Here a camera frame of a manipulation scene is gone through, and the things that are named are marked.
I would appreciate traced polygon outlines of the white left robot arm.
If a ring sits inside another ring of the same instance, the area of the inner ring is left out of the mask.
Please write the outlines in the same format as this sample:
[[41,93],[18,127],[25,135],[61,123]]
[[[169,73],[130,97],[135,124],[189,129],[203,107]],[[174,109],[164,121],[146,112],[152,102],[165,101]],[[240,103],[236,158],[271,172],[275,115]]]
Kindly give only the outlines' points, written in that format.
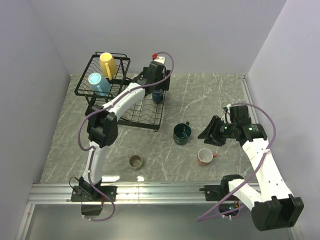
[[89,201],[95,201],[105,194],[102,191],[103,151],[111,146],[118,137],[118,121],[134,104],[143,100],[154,90],[167,90],[171,71],[165,67],[163,56],[155,57],[148,67],[137,75],[128,87],[113,100],[100,106],[91,101],[86,118],[81,127],[88,121],[87,133],[89,148],[84,148],[78,140],[79,147],[88,151],[85,171],[78,180],[78,187]]

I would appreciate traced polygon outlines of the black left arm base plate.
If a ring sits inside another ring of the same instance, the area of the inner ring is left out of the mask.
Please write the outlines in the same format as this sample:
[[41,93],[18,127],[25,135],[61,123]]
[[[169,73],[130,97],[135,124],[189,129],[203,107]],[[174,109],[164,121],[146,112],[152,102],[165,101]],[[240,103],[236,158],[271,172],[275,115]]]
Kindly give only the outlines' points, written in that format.
[[80,186],[74,186],[71,194],[71,202],[101,202],[104,201],[115,201],[117,195],[117,187],[112,185],[104,185],[98,187],[99,191],[104,195],[108,196],[107,199],[105,196],[101,195],[99,192],[93,189],[93,192],[87,192]]

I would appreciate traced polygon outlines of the dark green patterned mug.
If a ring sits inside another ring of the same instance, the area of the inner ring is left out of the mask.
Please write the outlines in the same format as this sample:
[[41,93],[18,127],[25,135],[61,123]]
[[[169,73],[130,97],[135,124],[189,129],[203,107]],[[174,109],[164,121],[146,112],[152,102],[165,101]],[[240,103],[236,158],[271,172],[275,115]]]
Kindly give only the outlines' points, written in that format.
[[186,145],[192,134],[190,122],[179,123],[173,128],[173,140],[177,145]]

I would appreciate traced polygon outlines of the dark blue glossy mug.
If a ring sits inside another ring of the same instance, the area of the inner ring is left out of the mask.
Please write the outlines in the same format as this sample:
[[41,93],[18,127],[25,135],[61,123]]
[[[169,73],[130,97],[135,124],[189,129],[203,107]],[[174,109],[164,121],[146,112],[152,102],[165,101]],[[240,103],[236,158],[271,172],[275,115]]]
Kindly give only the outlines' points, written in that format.
[[164,99],[164,91],[162,89],[155,89],[152,92],[152,100],[156,104],[162,103]]

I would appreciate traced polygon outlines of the light blue ceramic mug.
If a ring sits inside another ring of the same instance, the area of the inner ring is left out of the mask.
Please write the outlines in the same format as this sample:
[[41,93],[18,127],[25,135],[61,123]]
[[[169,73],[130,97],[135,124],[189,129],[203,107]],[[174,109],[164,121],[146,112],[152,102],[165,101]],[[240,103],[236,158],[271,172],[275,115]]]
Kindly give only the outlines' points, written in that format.
[[88,83],[90,88],[98,96],[106,97],[110,93],[110,83],[98,72],[93,72],[88,76]]

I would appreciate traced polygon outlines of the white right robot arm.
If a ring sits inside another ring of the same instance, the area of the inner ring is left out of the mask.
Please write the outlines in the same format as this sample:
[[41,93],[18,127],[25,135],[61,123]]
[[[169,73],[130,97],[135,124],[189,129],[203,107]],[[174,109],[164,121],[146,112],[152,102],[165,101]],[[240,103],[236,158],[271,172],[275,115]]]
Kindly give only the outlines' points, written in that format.
[[[304,208],[303,200],[295,197],[288,188],[271,153],[277,135],[275,124],[271,123],[273,135],[269,139],[261,124],[252,123],[249,106],[244,102],[227,105],[226,119],[214,115],[198,135],[198,139],[205,144],[216,147],[222,147],[228,139],[238,141],[252,165],[253,173],[248,179],[238,174],[224,176],[220,182],[222,198],[197,220],[212,219],[211,212],[235,197],[250,210],[257,230],[292,228]],[[248,184],[252,177],[256,177],[259,191]]]

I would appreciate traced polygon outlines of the yellow ceramic mug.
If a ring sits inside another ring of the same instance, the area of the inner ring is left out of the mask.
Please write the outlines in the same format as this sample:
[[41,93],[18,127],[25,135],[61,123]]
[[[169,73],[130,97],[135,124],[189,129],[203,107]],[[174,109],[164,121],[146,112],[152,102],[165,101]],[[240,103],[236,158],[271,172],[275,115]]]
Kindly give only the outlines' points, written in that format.
[[99,64],[102,74],[112,81],[117,74],[117,65],[113,55],[109,52],[103,52],[99,56]]

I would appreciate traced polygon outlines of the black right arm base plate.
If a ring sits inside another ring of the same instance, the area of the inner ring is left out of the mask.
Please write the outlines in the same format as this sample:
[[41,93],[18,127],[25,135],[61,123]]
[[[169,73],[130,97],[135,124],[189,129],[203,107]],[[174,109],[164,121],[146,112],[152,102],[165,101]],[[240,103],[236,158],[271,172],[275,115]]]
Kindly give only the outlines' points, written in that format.
[[207,184],[200,187],[199,191],[204,192],[205,200],[207,202],[220,201],[228,194],[220,185],[217,184]]

